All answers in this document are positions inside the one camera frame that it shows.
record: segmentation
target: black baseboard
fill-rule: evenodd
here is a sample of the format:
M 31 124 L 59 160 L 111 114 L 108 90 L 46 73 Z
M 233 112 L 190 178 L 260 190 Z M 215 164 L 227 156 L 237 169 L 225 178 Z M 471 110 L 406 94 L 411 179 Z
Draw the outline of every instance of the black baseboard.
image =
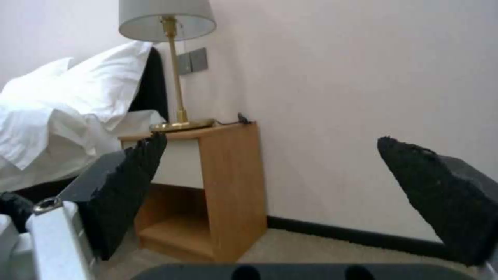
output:
M 314 224 L 272 216 L 268 216 L 267 221 L 268 227 L 273 229 L 334 238 L 366 246 L 380 247 L 420 256 L 428 256 L 459 262 L 448 252 L 447 248 L 443 244 L 437 242 Z

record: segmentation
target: white wall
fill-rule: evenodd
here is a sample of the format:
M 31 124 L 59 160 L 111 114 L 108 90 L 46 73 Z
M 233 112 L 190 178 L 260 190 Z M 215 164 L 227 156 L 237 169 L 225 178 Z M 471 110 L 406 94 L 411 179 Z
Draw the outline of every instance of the white wall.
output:
M 3 0 L 0 87 L 8 79 L 65 56 L 75 63 L 127 41 L 118 0 Z
M 210 69 L 184 78 L 186 105 L 258 121 L 270 215 L 437 240 L 379 157 L 383 135 L 498 180 L 496 0 L 210 1 L 218 29 L 186 43 Z M 117 0 L 2 5 L 0 86 L 125 40 Z

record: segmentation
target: wooden nightstand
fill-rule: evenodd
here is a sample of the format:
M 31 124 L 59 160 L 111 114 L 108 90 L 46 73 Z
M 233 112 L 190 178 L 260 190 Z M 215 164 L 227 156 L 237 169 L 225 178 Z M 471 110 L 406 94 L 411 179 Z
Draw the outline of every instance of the wooden nightstand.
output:
M 266 231 L 257 124 L 166 134 L 140 244 L 185 261 L 234 262 Z M 148 135 L 121 137 L 124 148 Z

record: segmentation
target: light switch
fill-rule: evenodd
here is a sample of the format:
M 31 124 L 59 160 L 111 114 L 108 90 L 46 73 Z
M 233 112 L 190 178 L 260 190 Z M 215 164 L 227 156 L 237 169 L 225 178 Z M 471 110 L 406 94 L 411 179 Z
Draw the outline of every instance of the light switch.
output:
M 184 53 L 178 57 L 178 73 L 186 75 L 208 69 L 208 55 L 206 48 Z
M 192 63 L 190 62 L 190 53 L 184 53 L 177 56 L 178 59 L 178 75 L 186 75 L 192 73 Z

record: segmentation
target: cable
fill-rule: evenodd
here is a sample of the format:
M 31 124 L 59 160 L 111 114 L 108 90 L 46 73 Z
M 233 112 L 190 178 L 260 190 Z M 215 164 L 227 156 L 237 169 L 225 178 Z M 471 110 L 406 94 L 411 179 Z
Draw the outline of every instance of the cable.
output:
M 218 120 L 215 120 L 215 122 L 221 126 L 229 126 L 229 125 L 235 125 L 235 124 L 244 124 L 244 125 L 249 125 L 251 124 L 252 122 L 249 121 L 246 117 L 244 117 L 244 115 L 242 115 L 242 113 L 238 113 L 237 114 L 237 118 L 239 118 L 238 121 L 236 122 L 232 122 L 232 123 L 222 123 Z

